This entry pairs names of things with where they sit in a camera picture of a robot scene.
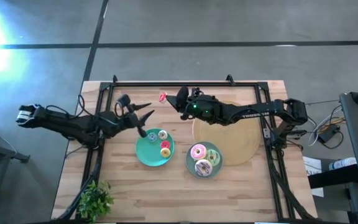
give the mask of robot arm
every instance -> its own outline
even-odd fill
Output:
[[[138,118],[134,111],[145,108],[145,105],[131,104],[128,95],[122,95],[118,99],[115,112],[104,111],[96,115],[73,116],[68,113],[48,110],[41,105],[21,106],[16,122],[24,128],[46,128],[62,134],[65,138],[74,138],[88,147],[98,145],[100,138],[111,138],[128,128],[137,128],[139,134],[146,137],[142,127],[147,118],[154,112],[150,111]],[[121,109],[121,115],[117,114],[117,107]]]
[[[293,128],[308,120],[305,104],[294,99],[236,106],[222,103],[215,96],[205,95],[199,88],[193,88],[189,96],[187,87],[183,86],[177,96],[168,95],[167,101],[182,114],[182,120],[198,118],[209,124],[223,126],[234,124],[241,119],[278,116],[283,122],[273,130],[272,144],[281,148],[285,147],[287,135]]]

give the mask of white paper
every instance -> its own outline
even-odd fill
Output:
[[[308,175],[321,173],[321,161],[319,159],[312,159],[303,156],[303,163],[305,164],[306,173]],[[323,188],[311,189],[311,194],[314,196],[324,197]]]

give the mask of pink donut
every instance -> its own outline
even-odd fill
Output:
[[[194,145],[190,150],[190,155],[194,160],[204,159],[206,156],[206,148],[202,144]]]

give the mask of round wooden board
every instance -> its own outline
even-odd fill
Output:
[[[231,101],[223,102],[238,106]],[[224,156],[225,166],[237,166],[254,156],[259,148],[262,134],[258,118],[242,119],[228,126],[210,125],[194,119],[193,137],[195,142],[208,141],[218,147]]]

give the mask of green plant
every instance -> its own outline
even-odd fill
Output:
[[[89,218],[90,223],[95,223],[97,217],[104,216],[111,212],[110,205],[114,204],[110,195],[110,184],[106,181],[94,181],[81,194],[78,210],[82,218]]]

